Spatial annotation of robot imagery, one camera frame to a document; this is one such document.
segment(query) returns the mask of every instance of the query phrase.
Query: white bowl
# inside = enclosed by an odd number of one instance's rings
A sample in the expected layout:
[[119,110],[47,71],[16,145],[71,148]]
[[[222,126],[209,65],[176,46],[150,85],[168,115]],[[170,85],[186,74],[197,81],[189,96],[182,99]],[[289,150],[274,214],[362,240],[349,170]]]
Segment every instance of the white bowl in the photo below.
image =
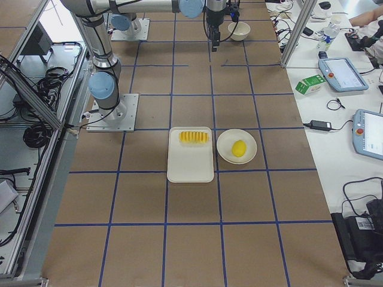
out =
[[[235,27],[235,22],[230,23],[227,29],[229,30],[229,33],[231,34],[233,32],[233,29]],[[231,39],[234,41],[242,41],[246,39],[246,37],[250,33],[250,26],[247,25],[245,22],[238,22],[237,28],[235,29],[233,35],[231,36]]]
[[[232,147],[236,141],[242,140],[246,144],[246,152],[242,157],[232,154]],[[257,154],[257,142],[251,134],[244,130],[226,130],[217,140],[217,149],[220,156],[233,164],[244,164],[251,161]]]

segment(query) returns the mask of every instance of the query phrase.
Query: tablet screen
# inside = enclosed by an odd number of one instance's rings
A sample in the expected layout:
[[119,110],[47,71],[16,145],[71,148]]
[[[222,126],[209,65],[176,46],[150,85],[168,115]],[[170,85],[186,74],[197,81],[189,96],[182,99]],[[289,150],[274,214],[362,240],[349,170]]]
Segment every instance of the tablet screen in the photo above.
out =
[[345,59],[327,60],[327,66],[334,73],[341,88],[361,87],[363,84]]
[[364,150],[383,155],[383,117],[364,113]]

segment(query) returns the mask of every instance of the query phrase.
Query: yellow food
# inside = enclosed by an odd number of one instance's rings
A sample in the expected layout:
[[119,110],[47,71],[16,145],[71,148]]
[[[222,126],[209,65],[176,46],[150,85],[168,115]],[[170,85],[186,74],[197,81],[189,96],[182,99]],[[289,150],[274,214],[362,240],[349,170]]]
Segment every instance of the yellow food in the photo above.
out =
[[180,133],[180,141],[183,143],[188,143],[188,144],[204,144],[209,140],[209,135],[208,133],[205,132],[181,132]]
[[236,141],[232,146],[232,154],[235,157],[243,157],[246,152],[246,143],[242,140]]

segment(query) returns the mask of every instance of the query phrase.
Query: blue joint cap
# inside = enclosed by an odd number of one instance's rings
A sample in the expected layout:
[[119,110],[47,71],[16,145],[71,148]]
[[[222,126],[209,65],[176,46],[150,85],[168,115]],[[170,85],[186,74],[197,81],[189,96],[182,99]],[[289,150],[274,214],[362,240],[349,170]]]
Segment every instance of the blue joint cap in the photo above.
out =
[[88,87],[93,97],[97,100],[105,100],[113,94],[115,82],[110,74],[97,72],[90,77]]
[[180,0],[180,11],[188,18],[198,17],[203,9],[203,0]]
[[121,14],[113,14],[111,22],[112,25],[120,31],[126,31],[130,27],[129,18]]

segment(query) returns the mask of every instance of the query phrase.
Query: person's arm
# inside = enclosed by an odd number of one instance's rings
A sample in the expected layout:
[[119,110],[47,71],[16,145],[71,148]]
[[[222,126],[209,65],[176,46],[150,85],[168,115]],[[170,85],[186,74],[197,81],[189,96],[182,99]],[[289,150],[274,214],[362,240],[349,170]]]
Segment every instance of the person's arm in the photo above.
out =
[[354,18],[351,18],[349,21],[353,27],[355,26],[365,26],[369,23],[375,21],[378,19],[379,16],[383,15],[383,5],[379,6],[378,8],[365,12],[359,16],[356,16]]

